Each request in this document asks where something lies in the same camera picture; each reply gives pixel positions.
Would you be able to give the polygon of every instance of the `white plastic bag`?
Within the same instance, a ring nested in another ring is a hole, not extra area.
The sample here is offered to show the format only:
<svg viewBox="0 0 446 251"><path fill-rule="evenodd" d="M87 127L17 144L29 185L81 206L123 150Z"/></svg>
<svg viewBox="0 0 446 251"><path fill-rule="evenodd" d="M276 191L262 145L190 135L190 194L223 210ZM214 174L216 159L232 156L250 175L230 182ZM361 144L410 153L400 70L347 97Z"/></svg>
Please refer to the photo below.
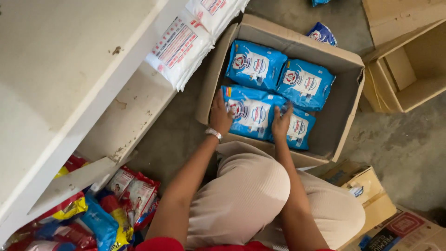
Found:
<svg viewBox="0 0 446 251"><path fill-rule="evenodd" d="M197 18L217 40L229 22L244 12L249 0L190 0L186 9Z"/></svg>
<svg viewBox="0 0 446 251"><path fill-rule="evenodd" d="M184 9L159 39L145 61L178 91L213 49L213 39L203 25Z"/></svg>

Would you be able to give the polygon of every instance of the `concrete floor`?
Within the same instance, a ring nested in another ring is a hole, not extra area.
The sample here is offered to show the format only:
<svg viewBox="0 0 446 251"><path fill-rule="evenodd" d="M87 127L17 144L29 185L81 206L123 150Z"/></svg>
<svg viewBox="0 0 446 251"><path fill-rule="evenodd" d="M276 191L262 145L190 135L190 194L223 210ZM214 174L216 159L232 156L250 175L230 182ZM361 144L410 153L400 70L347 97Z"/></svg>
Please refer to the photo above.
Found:
<svg viewBox="0 0 446 251"><path fill-rule="evenodd" d="M247 13L300 33L320 21L330 27L339 47L364 55L373 50L361 0L332 0L312 8L310 0L251 0ZM196 146L205 126L194 119L205 67L172 100L137 146L128 165L162 182L161 192ZM446 207L446 93L407 114L356 114L340 161L350 158L373 165L395 203L430 210ZM335 163L309 170L321 175ZM209 168L212 177L215 168Z"/></svg>

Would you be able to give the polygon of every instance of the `red shirt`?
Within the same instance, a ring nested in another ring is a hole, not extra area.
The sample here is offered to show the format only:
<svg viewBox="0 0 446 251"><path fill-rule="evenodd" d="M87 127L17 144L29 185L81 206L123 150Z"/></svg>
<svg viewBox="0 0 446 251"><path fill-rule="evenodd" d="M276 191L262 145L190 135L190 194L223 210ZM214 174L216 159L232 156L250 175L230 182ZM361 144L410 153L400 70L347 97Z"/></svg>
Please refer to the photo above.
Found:
<svg viewBox="0 0 446 251"><path fill-rule="evenodd" d="M173 238L155 237L144 241L136 247L135 251L184 251L181 243ZM273 251L265 247L260 242L249 242L245 246L225 245L218 247L203 247L195 249L195 251ZM330 249L322 249L316 251L332 251Z"/></svg>

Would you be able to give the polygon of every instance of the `silver bracelet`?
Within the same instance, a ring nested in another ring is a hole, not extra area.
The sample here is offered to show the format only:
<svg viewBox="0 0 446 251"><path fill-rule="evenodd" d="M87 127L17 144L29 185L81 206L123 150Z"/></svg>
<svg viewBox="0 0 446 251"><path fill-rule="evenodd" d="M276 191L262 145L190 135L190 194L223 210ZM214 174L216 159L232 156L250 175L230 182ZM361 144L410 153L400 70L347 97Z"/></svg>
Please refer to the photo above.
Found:
<svg viewBox="0 0 446 251"><path fill-rule="evenodd" d="M210 128L210 127L207 128L206 131L204 131L204 133L209 134L209 135L214 135L214 136L216 136L216 137L219 139L220 143L221 143L222 140L223 140L222 135L221 135L219 132L217 132L216 130Z"/></svg>

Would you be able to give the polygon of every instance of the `beige pants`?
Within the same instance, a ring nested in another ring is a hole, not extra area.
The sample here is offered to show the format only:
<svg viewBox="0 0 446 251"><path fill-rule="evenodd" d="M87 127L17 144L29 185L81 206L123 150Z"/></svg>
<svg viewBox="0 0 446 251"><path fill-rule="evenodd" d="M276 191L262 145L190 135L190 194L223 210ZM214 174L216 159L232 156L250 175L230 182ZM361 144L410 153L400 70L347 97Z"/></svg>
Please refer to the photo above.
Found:
<svg viewBox="0 0 446 251"><path fill-rule="evenodd" d="M241 142L219 145L224 156L217 178L195 195L190 208L187 249L261 241L287 250L280 213L290 191L282 165ZM362 205L348 191L298 171L319 230L331 249L351 239L364 225Z"/></svg>

